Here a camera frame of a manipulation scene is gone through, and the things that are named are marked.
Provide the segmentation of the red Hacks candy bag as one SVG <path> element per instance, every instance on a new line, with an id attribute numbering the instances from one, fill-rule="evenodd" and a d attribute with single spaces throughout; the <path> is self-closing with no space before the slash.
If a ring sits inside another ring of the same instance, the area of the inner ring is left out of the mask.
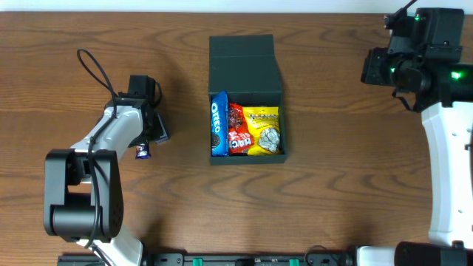
<path id="1" fill-rule="evenodd" d="M 247 154 L 254 144 L 253 136 L 248 131 L 242 106 L 229 103 L 228 142 L 230 154 Z"/>

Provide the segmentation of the small blue candy box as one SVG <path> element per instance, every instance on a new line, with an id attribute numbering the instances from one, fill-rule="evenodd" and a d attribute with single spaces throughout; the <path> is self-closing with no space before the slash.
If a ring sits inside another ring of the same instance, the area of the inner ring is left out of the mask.
<path id="1" fill-rule="evenodd" d="M 166 142 L 167 140 L 169 140 L 169 135 L 166 131 L 166 127 L 164 126 L 164 123 L 161 119 L 161 116 L 158 112 L 155 113 L 156 116 L 155 116 L 155 119 L 154 119 L 154 122 L 155 122 L 155 137 L 154 137 L 154 142 L 156 144 L 158 143 L 163 143 L 163 142 Z"/>

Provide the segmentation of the yellow Hacks candy bag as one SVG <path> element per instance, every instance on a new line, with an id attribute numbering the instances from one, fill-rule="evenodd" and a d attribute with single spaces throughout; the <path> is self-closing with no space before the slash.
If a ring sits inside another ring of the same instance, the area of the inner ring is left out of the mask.
<path id="1" fill-rule="evenodd" d="M 281 152 L 279 108 L 277 106 L 244 106 L 243 114 L 254 144 L 249 156 L 275 155 Z"/>

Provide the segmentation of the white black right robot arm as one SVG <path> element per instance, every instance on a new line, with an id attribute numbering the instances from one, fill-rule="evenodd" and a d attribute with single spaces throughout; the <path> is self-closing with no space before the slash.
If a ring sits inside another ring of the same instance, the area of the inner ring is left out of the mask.
<path id="1" fill-rule="evenodd" d="M 359 246 L 342 265 L 470 265 L 472 263 L 472 66 L 461 62 L 464 11 L 405 7 L 386 15 L 385 48 L 371 49 L 361 81 L 390 86 L 406 110 L 421 115 L 429 145 L 432 215 L 426 243 Z"/>

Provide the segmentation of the blue Oreo cookie pack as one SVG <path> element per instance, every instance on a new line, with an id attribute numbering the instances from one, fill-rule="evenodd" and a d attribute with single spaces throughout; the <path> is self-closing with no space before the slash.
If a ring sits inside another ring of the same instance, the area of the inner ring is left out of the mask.
<path id="1" fill-rule="evenodd" d="M 221 91 L 211 101 L 211 155 L 227 157 L 228 147 L 228 94 Z"/>

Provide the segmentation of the Dairy Milk chocolate bar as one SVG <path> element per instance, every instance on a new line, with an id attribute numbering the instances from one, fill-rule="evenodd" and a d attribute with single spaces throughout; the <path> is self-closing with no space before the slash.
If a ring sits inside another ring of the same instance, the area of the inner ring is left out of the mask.
<path id="1" fill-rule="evenodd" d="M 149 159 L 152 155 L 150 153 L 149 143 L 144 142 L 135 146 L 136 148 L 136 160 L 145 160 Z"/>

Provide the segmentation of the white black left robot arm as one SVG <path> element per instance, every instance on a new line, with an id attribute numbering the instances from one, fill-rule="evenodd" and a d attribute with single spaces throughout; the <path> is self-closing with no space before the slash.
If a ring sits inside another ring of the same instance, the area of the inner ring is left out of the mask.
<path id="1" fill-rule="evenodd" d="M 44 165 L 44 229 L 91 251 L 63 255 L 59 265 L 150 265 L 143 243 L 123 224 L 119 162 L 129 148 L 149 158 L 149 145 L 168 139 L 155 108 L 155 79 L 133 75 L 127 92 L 108 102 L 91 132 L 68 149 L 53 149 Z"/>

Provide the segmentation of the dark green gift box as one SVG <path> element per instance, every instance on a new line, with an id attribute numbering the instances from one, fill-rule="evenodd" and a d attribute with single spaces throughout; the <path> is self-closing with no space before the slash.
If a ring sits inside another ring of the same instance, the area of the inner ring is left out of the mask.
<path id="1" fill-rule="evenodd" d="M 221 91 L 241 106 L 277 106 L 281 154 L 210 156 L 213 166 L 284 163 L 288 157 L 284 89 L 272 35 L 219 35 L 209 38 L 208 97 Z"/>

